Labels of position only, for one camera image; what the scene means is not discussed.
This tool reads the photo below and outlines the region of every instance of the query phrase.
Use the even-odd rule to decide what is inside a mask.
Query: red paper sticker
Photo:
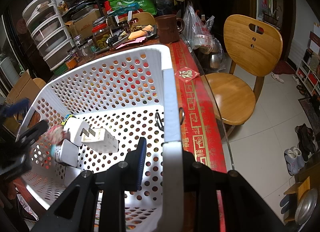
[[[194,79],[196,76],[198,76],[200,73],[196,72],[188,67],[184,67],[182,69],[179,69],[174,75],[182,80],[183,82],[187,83],[190,80]]]

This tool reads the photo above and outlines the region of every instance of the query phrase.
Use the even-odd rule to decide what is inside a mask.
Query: red rug
[[[295,74],[294,69],[284,60],[279,60],[276,67],[272,71],[274,74]]]

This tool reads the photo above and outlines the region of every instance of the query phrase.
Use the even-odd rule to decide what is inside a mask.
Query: green basket
[[[62,75],[63,73],[65,73],[67,71],[67,69],[68,69],[67,65],[63,62],[59,67],[52,70],[52,72],[56,77],[58,77],[58,76]]]

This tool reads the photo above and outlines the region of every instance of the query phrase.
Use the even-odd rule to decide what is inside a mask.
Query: white tiled floor
[[[227,60],[228,72],[231,60]],[[236,66],[237,77],[252,89],[255,76]],[[310,123],[298,99],[303,96],[296,89],[291,75],[280,75],[284,83],[265,77],[263,88],[253,115],[241,126],[235,127],[229,136],[235,169],[264,198],[278,217],[283,220],[279,203],[283,192],[295,183],[288,174],[284,150],[297,146],[298,137],[294,131],[297,125]],[[228,146],[223,145],[226,155]],[[227,168],[231,161],[226,157]]]

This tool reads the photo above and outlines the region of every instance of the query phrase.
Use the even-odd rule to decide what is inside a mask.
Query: metal ring
[[[180,125],[182,125],[183,120],[184,120],[184,110],[182,107],[179,107],[179,117],[180,117],[180,112],[181,112]]]
[[[156,114],[155,114],[155,119],[156,119],[156,123],[157,123],[160,131],[163,131],[163,130],[164,130],[164,127],[163,127],[163,124],[162,124],[162,122],[161,122],[161,118],[160,118],[160,115],[159,115],[158,112],[156,112]]]

